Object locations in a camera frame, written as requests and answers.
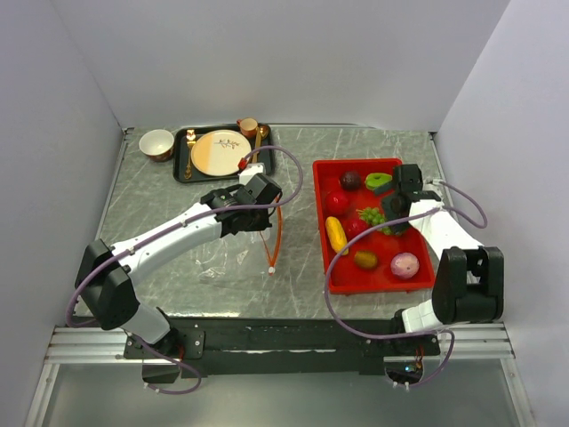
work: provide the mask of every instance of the tabletop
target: tabletop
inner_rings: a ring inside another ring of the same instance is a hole
[[[131,129],[116,176],[100,237],[108,244],[135,237],[181,214],[212,189],[232,181],[181,184],[172,161],[153,163],[138,148],[149,129]],[[433,141],[427,132],[392,132],[341,126],[272,126],[276,145],[301,162],[301,193],[283,207],[284,230],[276,273],[268,265],[258,233],[227,236],[169,262],[140,283],[141,301],[174,317],[329,318],[323,297],[324,264],[317,224],[312,163],[317,159],[399,157],[416,163],[423,178],[440,178]],[[272,178],[290,194],[296,168],[276,153]],[[437,270],[437,258],[431,252]],[[344,318],[391,318],[396,310],[423,302],[430,291],[333,295]],[[81,302],[78,315],[88,309]]]

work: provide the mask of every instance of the pink onion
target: pink onion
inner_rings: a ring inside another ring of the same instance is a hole
[[[403,252],[391,260],[391,272],[398,278],[412,278],[419,271],[419,260],[413,254]]]

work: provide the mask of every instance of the cream plate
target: cream plate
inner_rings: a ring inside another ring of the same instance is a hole
[[[251,151],[249,141],[230,130],[206,133],[192,149],[192,163],[196,169],[211,176],[224,176],[239,170],[239,160]]]

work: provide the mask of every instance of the bowl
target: bowl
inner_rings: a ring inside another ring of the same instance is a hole
[[[147,132],[140,138],[139,148],[150,160],[165,162],[174,152],[174,135],[165,129]]]

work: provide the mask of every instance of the mug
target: mug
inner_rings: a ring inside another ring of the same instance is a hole
[[[237,125],[245,138],[254,138],[257,135],[259,124],[254,118],[240,118],[237,120]]]

